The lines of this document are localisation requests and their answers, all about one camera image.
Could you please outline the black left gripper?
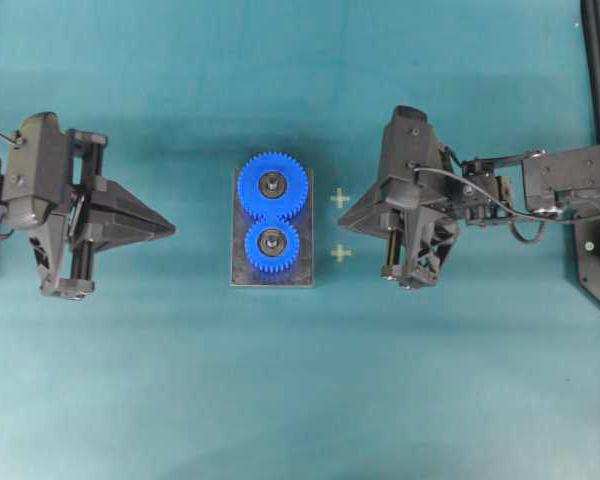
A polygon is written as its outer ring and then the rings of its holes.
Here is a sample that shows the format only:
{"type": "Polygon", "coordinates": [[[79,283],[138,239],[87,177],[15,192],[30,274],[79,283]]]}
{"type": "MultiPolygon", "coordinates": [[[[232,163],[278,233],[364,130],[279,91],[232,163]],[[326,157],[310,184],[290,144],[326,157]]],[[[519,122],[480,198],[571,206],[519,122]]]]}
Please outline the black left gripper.
{"type": "Polygon", "coordinates": [[[175,233],[175,226],[119,183],[92,177],[102,173],[108,145],[105,135],[76,129],[68,130],[66,135],[62,201],[47,209],[45,222],[30,231],[28,240],[40,293],[78,301],[94,291],[95,252],[166,238],[175,233]],[[76,241],[86,208],[91,224],[76,241]]]}

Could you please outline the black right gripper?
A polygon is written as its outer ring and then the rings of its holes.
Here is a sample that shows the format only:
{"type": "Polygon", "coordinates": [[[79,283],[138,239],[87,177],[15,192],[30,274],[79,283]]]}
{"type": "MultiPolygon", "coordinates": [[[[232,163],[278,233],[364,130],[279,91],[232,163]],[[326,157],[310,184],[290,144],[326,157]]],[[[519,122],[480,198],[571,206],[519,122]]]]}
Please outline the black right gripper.
{"type": "Polygon", "coordinates": [[[406,290],[437,285],[460,224],[499,226],[513,219],[511,180],[497,176],[511,156],[460,161],[448,146],[427,162],[406,164],[407,180],[377,181],[338,220],[346,231],[387,241],[384,279],[406,290]],[[389,193],[407,200],[389,203],[389,193]]]}

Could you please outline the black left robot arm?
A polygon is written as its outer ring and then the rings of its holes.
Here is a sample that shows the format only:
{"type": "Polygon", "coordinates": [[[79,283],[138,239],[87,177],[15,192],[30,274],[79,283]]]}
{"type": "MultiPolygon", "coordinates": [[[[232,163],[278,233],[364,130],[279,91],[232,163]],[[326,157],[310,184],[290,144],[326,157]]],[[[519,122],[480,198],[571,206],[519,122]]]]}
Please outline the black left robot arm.
{"type": "MultiPolygon", "coordinates": [[[[40,293],[47,297],[81,300],[95,290],[96,254],[121,246],[169,237],[176,227],[130,191],[102,175],[105,136],[68,131],[68,162],[80,158],[80,181],[69,171],[62,183],[67,195],[59,204],[33,199],[26,205],[5,198],[6,186],[24,184],[22,174],[1,173],[0,225],[26,230],[40,278],[40,293]]],[[[1,233],[0,240],[11,234],[1,233]]]]}

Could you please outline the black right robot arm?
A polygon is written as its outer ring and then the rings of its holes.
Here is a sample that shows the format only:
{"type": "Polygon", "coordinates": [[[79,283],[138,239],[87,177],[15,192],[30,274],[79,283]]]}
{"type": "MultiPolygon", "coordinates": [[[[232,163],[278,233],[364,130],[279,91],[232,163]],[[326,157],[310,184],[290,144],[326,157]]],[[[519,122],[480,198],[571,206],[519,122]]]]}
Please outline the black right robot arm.
{"type": "MultiPolygon", "coordinates": [[[[310,173],[283,152],[236,171],[231,239],[235,286],[313,282],[310,173]]],[[[600,274],[600,145],[554,154],[459,161],[447,146],[383,146],[376,182],[341,218],[382,238],[382,275],[412,290],[435,286],[462,225],[576,226],[580,262],[600,274]]]]}

